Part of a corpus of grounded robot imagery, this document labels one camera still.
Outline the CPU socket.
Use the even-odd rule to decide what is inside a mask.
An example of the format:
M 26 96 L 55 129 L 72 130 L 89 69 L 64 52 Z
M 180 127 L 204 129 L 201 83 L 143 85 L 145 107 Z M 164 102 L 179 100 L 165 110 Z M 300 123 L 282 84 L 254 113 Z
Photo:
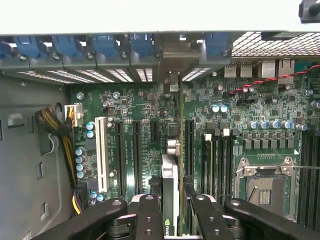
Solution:
M 277 163 L 251 163 L 240 158 L 234 178 L 233 197 L 245 200 L 291 221 L 296 221 L 298 180 L 294 158 Z

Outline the open black PC case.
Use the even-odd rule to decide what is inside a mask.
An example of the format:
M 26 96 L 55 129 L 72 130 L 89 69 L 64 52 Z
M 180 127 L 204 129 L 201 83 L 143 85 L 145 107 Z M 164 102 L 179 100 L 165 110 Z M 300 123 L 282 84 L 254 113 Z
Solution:
M 32 240 L 123 199 L 86 207 L 76 195 L 74 130 L 84 114 L 71 88 L 151 83 L 163 92 L 159 62 L 171 43 L 199 52 L 183 85 L 213 73 L 276 83 L 295 77 L 298 63 L 320 68 L 320 30 L 0 35 L 0 240 Z M 164 240 L 203 240 L 191 216 L 183 184 L 181 232 Z

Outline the white expansion slot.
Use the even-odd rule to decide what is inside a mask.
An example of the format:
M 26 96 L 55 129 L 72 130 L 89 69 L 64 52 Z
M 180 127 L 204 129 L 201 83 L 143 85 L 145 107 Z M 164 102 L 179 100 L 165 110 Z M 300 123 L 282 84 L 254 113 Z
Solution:
M 95 121 L 95 142 L 97 160 L 98 191 L 107 193 L 110 185 L 109 181 L 109 149 L 107 134 L 107 118 L 96 117 Z

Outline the short black expansion slot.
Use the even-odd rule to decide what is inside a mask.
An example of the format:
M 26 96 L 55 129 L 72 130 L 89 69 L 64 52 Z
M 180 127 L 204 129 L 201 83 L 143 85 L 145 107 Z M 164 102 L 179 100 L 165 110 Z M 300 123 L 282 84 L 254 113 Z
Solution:
M 150 142 L 156 150 L 160 150 L 160 127 L 158 120 L 150 121 Z

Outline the black RAM slot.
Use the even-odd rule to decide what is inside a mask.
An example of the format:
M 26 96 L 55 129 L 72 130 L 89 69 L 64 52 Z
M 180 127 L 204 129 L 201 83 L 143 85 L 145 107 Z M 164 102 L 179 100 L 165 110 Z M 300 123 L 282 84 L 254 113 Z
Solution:
M 233 137 L 224 139 L 224 196 L 229 199 L 232 195 L 233 180 Z
M 216 198 L 220 200 L 223 192 L 223 140 L 219 137 L 216 140 Z

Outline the green motherboard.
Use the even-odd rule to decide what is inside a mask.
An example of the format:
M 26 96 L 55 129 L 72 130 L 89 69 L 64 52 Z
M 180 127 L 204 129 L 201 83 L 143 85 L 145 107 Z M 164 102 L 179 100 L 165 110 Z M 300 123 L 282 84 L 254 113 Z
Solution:
M 198 194 L 213 196 L 223 203 L 224 139 L 233 137 L 234 198 L 235 172 L 241 157 L 251 163 L 278 163 L 292 156 L 296 166 L 320 167 L 320 67 L 306 62 L 295 65 L 297 75 L 277 82 L 254 81 L 213 73 L 184 83 L 184 122 L 194 120 L 194 177 Z M 131 201 L 135 194 L 133 121 L 141 122 L 143 193 L 151 191 L 153 176 L 161 178 L 162 156 L 166 153 L 166 121 L 173 120 L 173 101 L 165 98 L 155 83 L 76 85 L 71 99 L 83 111 L 83 126 L 74 129 L 76 196 L 85 207 L 110 198 Z M 107 118 L 109 188 L 98 190 L 95 118 Z M 158 120 L 160 150 L 151 144 L 150 121 Z M 125 196 L 118 195 L 115 123 L 123 121 L 126 159 Z M 223 192 L 216 197 L 216 141 L 223 141 Z M 296 221 L 320 232 L 320 170 L 295 168 Z

